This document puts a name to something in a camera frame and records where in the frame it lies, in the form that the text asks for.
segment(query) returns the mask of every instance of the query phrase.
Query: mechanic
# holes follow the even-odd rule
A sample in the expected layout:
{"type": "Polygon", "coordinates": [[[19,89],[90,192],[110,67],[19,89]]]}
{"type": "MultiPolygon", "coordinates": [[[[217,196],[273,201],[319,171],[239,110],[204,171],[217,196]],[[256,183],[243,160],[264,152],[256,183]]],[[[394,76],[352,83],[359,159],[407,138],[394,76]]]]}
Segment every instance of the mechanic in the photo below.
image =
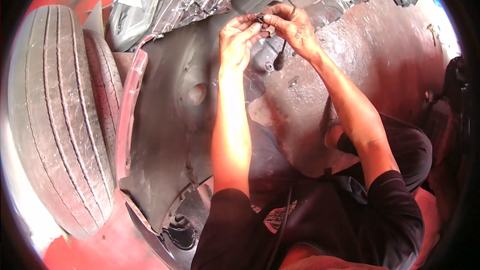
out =
{"type": "Polygon", "coordinates": [[[424,233],[411,192],[427,177],[432,145],[420,129],[379,114],[321,49],[306,12],[292,10],[277,4],[262,12],[263,25],[247,14],[220,31],[213,197],[191,268],[409,269],[424,233]],[[306,177],[282,156],[270,130],[247,116],[243,71],[270,25],[330,94],[326,146],[359,163],[306,177]]]}

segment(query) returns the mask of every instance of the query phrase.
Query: dirty hands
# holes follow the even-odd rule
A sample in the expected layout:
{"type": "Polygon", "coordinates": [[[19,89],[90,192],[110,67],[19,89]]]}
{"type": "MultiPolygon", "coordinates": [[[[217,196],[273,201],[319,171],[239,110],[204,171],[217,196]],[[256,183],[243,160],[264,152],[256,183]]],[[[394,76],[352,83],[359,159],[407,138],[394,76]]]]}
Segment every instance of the dirty hands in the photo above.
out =
{"type": "Polygon", "coordinates": [[[240,15],[231,19],[219,33],[220,72],[243,74],[250,61],[250,49],[260,39],[270,35],[256,21],[257,14],[240,15]]]}
{"type": "Polygon", "coordinates": [[[292,11],[292,6],[282,3],[263,10],[263,28],[269,25],[275,27],[275,33],[280,38],[285,39],[301,57],[310,60],[321,50],[320,44],[307,13],[297,8],[295,14],[291,15],[292,11]]]}

